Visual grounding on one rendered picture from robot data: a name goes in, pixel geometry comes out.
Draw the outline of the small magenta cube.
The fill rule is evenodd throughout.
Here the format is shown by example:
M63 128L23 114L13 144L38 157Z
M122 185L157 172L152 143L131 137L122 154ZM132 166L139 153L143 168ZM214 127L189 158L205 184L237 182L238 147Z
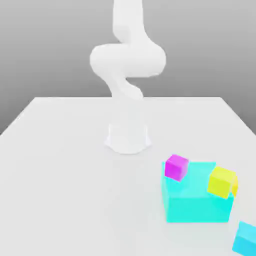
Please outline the small magenta cube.
M188 165L187 158L173 154L165 162L164 174L166 177L180 182L188 172Z

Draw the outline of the small yellow cube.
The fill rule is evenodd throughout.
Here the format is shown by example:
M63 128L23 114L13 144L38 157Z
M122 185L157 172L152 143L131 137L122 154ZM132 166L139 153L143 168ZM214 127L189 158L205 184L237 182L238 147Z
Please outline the small yellow cube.
M234 171L216 166L209 175L207 192L223 199L237 196L238 176Z

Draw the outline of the small light blue cube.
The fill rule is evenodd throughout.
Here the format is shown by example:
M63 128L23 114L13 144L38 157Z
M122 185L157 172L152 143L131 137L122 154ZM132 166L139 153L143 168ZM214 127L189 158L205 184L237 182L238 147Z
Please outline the small light blue cube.
M256 226L240 221L232 250L243 256L256 256Z

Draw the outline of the large cyan box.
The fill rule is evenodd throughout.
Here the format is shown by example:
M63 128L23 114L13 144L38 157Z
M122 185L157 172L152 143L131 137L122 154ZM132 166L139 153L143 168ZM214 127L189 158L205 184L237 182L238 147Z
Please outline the large cyan box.
M222 198L207 192L209 177L215 162L195 162L188 165L186 176L180 181L165 176L161 164L161 192L168 223L227 223L234 196Z

